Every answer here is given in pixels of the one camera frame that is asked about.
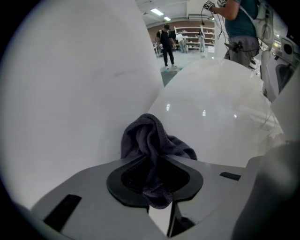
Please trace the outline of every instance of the black pants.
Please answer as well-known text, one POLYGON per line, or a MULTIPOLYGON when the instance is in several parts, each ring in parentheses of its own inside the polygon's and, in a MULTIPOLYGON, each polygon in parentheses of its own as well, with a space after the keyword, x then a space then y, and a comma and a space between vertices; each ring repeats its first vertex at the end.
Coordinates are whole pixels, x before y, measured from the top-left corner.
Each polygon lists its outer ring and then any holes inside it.
POLYGON ((171 47, 164 47, 162 52, 163 52, 163 55, 164 55, 165 66, 168 66, 168 54, 170 56, 171 63, 174 64, 174 57, 173 57, 172 48, 171 47))

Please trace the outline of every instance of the white curved panel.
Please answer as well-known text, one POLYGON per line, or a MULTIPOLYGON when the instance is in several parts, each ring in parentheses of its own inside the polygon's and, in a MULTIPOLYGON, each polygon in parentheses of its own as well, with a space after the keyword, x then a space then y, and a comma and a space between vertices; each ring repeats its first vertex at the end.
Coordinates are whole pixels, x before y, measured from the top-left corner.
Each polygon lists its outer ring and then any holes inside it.
POLYGON ((2 64, 1 170, 28 208, 76 172, 119 159, 123 131, 163 88, 134 0, 43 1, 2 64))
POLYGON ((197 60, 168 83, 149 113, 167 134, 192 147, 199 161, 245 167, 284 143, 262 83, 233 61, 197 60))

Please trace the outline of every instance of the ceiling light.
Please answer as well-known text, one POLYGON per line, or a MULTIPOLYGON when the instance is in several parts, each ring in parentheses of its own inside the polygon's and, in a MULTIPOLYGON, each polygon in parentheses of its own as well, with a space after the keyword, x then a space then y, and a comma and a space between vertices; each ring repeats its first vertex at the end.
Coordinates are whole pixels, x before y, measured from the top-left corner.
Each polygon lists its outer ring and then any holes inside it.
POLYGON ((158 11, 156 8, 155 9, 151 9, 151 12, 157 14, 158 16, 164 15, 161 11, 158 11))

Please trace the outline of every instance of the glove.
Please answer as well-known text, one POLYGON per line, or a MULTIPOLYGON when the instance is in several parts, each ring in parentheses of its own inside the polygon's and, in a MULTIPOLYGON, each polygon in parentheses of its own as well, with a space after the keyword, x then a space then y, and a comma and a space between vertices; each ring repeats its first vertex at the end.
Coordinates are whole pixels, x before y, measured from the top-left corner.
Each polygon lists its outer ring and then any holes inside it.
POLYGON ((210 8, 211 7, 214 7, 215 4, 213 4, 211 1, 207 1, 204 5, 203 5, 203 8, 205 8, 206 10, 209 10, 210 11, 210 8))
POLYGON ((220 8, 226 6, 226 0, 217 0, 217 4, 220 8))

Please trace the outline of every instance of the gray towel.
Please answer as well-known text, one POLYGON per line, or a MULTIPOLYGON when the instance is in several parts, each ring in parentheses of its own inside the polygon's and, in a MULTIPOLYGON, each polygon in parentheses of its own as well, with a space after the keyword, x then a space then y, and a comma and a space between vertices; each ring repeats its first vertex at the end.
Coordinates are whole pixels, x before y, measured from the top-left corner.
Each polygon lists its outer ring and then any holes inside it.
POLYGON ((143 196, 156 209, 166 208, 172 194, 156 174, 159 155, 173 154, 197 160, 195 151, 175 136, 169 136, 162 123, 152 114, 143 114, 126 129, 121 142, 121 158, 146 154, 153 163, 143 187, 143 196))

